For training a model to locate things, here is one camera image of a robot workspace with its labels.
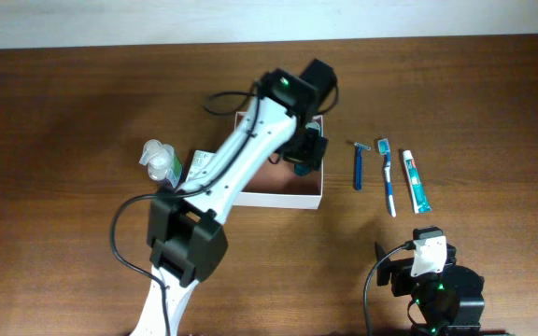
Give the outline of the teal mouthwash bottle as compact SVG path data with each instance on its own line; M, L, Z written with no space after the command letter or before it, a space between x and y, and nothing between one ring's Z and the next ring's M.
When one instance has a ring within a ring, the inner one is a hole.
M294 164L294 173L298 176L309 175L319 168L316 155L314 154L317 138L322 135L321 125L314 120L305 125L304 139L298 152L301 159Z

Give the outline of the white teal toothpaste tube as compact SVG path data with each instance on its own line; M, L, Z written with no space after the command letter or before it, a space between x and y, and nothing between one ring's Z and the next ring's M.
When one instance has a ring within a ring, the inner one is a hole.
M403 166L409 183L410 195L412 198L413 211L415 214L429 213L432 208L426 196L418 168L410 150L403 151Z

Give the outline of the blue disposable razor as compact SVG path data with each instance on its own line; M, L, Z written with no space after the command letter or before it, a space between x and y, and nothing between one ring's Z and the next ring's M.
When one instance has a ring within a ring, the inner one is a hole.
M355 148L355 167L354 167L354 190L362 190L362 174L363 174L363 160L362 152L370 151L371 148L365 144L354 142L353 146Z

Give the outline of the blue white toothbrush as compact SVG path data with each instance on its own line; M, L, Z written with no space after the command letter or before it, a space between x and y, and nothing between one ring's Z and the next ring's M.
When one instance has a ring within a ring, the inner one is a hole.
M396 208L395 208L393 186L391 184L391 175L390 175L391 154L390 154L389 140L387 138L379 139L377 141L377 148L378 148L379 154L384 157L383 170L384 170L389 214L392 217L396 217L397 213L396 213Z

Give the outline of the green white soap box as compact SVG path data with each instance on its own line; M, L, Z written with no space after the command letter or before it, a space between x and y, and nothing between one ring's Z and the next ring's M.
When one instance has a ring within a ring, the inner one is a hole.
M198 173L202 172L214 156L215 154L212 152L207 152L200 149L195 150L192 157L191 166L188 171L188 174L186 175L185 181L189 181L190 179L194 178Z

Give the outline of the clear pump soap bottle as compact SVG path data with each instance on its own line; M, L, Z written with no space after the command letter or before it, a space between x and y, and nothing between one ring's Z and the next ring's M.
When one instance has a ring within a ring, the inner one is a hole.
M171 145L162 144L156 139L148 140L143 146L139 163L147 167L151 180L171 189L179 185L183 165Z

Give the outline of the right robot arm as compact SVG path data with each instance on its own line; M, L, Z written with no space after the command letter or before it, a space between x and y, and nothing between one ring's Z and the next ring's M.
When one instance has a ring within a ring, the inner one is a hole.
M485 279L460 266L457 249L438 227L413 230L413 238L391 251L375 245L376 263L368 279L390 286L395 297L409 298L424 321L410 318L412 335L477 335L485 300Z

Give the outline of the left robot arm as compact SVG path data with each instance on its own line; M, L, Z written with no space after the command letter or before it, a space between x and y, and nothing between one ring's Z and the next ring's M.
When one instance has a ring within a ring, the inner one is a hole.
M329 95L334 70L313 60L301 75L277 69L256 82L247 114L195 176L151 195L147 244L149 294L136 335L175 335L195 287L219 266L227 247L223 226L237 195L272 155L318 170L327 139L309 128Z

